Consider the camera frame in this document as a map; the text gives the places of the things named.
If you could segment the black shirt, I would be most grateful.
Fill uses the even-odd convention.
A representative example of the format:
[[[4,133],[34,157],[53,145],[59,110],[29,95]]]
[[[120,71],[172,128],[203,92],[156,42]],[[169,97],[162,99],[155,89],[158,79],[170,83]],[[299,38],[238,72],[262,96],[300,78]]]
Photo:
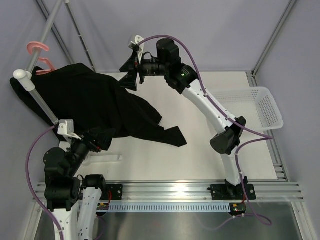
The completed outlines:
[[[179,127],[160,126],[163,117],[148,101],[122,88],[114,77],[95,73],[82,63],[44,75],[33,72],[31,81],[58,119],[74,121],[77,135],[98,127],[114,128],[114,139],[187,144]]]

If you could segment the silver white garment rack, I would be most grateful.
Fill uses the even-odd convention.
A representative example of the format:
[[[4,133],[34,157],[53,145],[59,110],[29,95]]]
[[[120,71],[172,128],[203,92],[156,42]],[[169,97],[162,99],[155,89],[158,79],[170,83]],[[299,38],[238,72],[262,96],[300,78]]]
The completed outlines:
[[[74,15],[72,13],[71,4],[68,0],[65,0],[66,8],[69,12],[69,15],[71,16],[71,19],[74,21]],[[50,30],[48,31],[48,35],[45,34],[45,27],[41,33],[40,36],[40,43],[46,44],[47,38],[49,36]],[[30,93],[32,98],[35,100],[35,102],[39,105],[39,107],[43,110],[43,112],[46,114],[46,116],[50,119],[50,121],[53,124],[53,127],[57,129],[58,132],[58,126],[59,126],[59,119],[56,117],[56,115],[53,113],[53,111],[49,108],[45,100],[41,97],[41,95],[36,90],[35,85],[32,83],[31,78],[33,76],[32,71],[34,70],[37,62],[38,57],[41,57],[41,52],[43,50],[37,49],[34,50],[31,54],[31,59],[29,60],[26,69],[17,69],[13,72],[13,77],[21,84],[21,86]],[[65,140],[68,142],[68,144],[71,144],[71,139],[68,137],[64,137]]]

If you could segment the pink plastic hanger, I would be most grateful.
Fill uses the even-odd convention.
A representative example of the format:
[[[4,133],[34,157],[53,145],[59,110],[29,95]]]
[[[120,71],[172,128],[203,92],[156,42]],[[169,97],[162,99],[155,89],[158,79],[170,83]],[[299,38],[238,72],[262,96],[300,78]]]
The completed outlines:
[[[50,48],[46,44],[38,41],[29,42],[26,48],[30,55],[34,53],[34,50],[44,50],[45,52],[48,52],[50,50]],[[52,62],[48,58],[39,56],[37,60],[42,63],[45,63],[49,67],[49,69],[37,70],[37,76],[45,75],[56,70],[56,68],[53,66]]]

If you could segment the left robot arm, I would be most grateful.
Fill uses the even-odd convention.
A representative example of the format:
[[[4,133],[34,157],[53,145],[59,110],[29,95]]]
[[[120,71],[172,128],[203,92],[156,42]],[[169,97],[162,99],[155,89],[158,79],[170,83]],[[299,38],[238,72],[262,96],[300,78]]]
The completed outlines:
[[[94,128],[78,135],[65,123],[57,128],[57,134],[69,139],[70,146],[67,149],[52,148],[43,158],[44,196],[49,213],[57,222],[57,239],[60,236],[64,240],[94,239],[97,210],[107,211],[112,200],[122,198],[121,187],[107,184],[102,174],[76,176],[90,153],[110,148],[115,132],[113,128]]]

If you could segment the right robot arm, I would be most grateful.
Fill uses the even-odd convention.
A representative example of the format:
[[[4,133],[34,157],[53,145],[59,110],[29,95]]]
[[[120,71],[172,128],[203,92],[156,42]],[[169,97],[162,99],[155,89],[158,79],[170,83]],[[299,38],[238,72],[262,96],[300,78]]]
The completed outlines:
[[[206,90],[196,69],[182,63],[180,49],[172,39],[158,40],[157,56],[148,59],[145,58],[144,39],[139,35],[128,46],[132,49],[132,55],[120,68],[120,72],[126,74],[120,80],[120,85],[136,91],[137,84],[143,84],[145,77],[163,76],[169,87],[191,101],[216,131],[210,146],[220,154],[226,174],[224,185],[210,186],[209,190],[222,198],[245,199],[248,179],[241,172],[236,151],[241,143],[246,119],[235,117]]]

